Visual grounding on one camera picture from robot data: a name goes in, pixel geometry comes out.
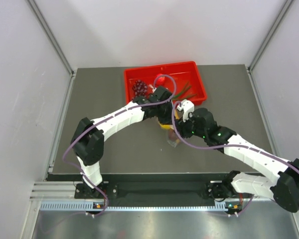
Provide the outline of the clear zip top bag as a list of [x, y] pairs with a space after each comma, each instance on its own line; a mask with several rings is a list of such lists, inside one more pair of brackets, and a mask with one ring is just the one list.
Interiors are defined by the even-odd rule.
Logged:
[[171, 112], [164, 114], [163, 116], [159, 116], [156, 121], [160, 128], [166, 132], [166, 140], [168, 144], [174, 148], [177, 147], [180, 144], [180, 139], [174, 131], [171, 120]]

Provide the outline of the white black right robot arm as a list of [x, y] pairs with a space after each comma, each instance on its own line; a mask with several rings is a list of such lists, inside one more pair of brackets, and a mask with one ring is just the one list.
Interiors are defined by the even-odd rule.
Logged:
[[194, 109], [176, 102], [173, 111], [182, 117], [172, 117], [172, 125], [180, 140], [196, 136], [206, 143], [202, 150], [219, 150], [259, 172], [253, 176], [239, 171], [230, 172], [223, 179], [223, 192], [228, 197], [248, 193], [266, 197], [288, 212], [299, 211], [299, 159], [280, 158], [249, 143], [235, 131], [219, 126], [206, 108]]

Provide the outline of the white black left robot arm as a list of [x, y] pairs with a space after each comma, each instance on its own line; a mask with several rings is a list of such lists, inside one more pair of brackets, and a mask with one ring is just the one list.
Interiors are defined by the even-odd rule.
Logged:
[[99, 197], [103, 192], [99, 161], [104, 154], [105, 141], [122, 129], [153, 117], [162, 124], [171, 124], [171, 98], [172, 93], [159, 86], [152, 94], [135, 97], [104, 117], [79, 121], [71, 146], [80, 164], [85, 190], [91, 197]]

